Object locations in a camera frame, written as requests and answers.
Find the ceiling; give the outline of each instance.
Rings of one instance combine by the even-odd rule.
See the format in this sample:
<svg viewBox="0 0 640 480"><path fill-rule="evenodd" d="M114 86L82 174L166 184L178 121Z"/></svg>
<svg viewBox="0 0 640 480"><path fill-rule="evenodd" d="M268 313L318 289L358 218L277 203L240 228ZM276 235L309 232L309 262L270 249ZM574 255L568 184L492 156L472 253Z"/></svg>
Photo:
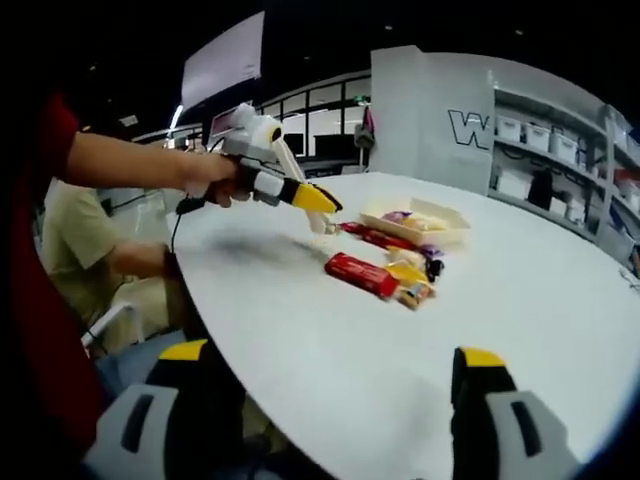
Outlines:
<svg viewBox="0 0 640 480"><path fill-rule="evenodd" d="M180 103L185 60L224 30L265 10L262 79L256 100L272 98L313 81L368 69L375 48L415 44L423 51L492 55L527 63L567 78L612 103L640 123L640 84L632 76L632 25L619 19L607 32L601 15L580 22L545 9L539 21L465 7L419 6L395 0L372 7L365 0L236 1L201 6L103 12L108 27L88 24L66 84L83 126L133 138L167 128ZM118 119L135 115L125 127ZM191 121L189 116L182 121Z"/></svg>

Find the table surface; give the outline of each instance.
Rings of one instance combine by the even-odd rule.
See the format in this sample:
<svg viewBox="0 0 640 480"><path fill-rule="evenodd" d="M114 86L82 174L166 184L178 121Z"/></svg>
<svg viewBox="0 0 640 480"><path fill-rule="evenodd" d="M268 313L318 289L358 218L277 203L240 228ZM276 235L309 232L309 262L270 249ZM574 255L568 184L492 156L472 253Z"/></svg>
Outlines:
<svg viewBox="0 0 640 480"><path fill-rule="evenodd" d="M640 296L578 236L474 193L385 174L323 178L356 220L416 197L471 224L438 297L412 312L326 275L304 213L247 202L186 215L177 257L195 305L248 393L337 478L450 479L454 349L504 358L568 428L582 462L624 417L640 371ZM323 247L384 264L348 234Z"/></svg>

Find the hand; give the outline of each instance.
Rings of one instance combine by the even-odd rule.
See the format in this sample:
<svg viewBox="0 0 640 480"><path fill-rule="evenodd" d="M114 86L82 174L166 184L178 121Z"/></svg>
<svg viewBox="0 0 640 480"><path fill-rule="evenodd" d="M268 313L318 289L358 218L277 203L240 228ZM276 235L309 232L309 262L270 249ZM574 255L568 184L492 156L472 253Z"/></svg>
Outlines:
<svg viewBox="0 0 640 480"><path fill-rule="evenodd" d="M217 153L189 155L185 174L185 185L209 185L205 199L223 208L231 206L231 199L245 201L249 193L235 183L238 165L233 160Z"/></svg>

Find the beige shirt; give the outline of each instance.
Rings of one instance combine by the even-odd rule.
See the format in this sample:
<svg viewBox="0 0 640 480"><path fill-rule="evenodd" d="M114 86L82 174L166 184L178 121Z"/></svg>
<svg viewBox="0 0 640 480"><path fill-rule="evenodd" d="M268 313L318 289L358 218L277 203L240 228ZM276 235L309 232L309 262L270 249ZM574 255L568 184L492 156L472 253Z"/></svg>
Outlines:
<svg viewBox="0 0 640 480"><path fill-rule="evenodd" d="M90 326L109 309L125 281L104 260L120 234L95 190L63 182L53 188L44 217L42 261L58 291Z"/></svg>

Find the red sleeve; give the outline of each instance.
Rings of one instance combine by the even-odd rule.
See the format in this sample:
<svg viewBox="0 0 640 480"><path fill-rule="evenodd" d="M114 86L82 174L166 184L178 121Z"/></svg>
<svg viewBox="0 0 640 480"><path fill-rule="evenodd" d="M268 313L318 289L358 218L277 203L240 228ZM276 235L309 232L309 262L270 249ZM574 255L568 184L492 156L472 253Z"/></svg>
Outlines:
<svg viewBox="0 0 640 480"><path fill-rule="evenodd" d="M49 97L38 116L35 132L33 161L38 190L44 188L46 192L51 177L64 177L77 130L78 121L65 107L62 95Z"/></svg>

